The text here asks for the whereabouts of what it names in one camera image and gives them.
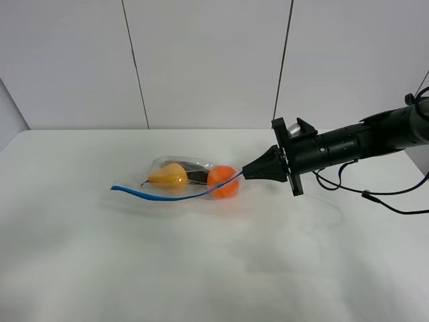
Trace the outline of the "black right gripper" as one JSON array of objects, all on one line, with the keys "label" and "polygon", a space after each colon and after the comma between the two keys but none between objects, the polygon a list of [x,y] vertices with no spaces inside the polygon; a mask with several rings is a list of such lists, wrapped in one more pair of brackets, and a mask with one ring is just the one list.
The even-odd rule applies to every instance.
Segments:
[{"label": "black right gripper", "polygon": [[311,172],[320,163],[322,152],[317,136],[291,138],[282,117],[271,122],[278,146],[271,146],[262,156],[245,165],[245,180],[290,181],[292,194],[304,194],[301,174]]}]

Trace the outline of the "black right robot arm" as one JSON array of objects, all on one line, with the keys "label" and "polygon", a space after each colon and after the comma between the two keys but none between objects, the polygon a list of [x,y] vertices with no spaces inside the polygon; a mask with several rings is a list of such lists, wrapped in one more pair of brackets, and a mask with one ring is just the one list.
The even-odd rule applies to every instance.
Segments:
[{"label": "black right robot arm", "polygon": [[303,193],[302,174],[428,144],[428,98],[409,96],[403,108],[325,133],[318,133],[300,118],[291,127],[278,118],[272,127],[277,144],[244,166],[243,176],[247,180],[289,181],[293,195],[299,196]]}]

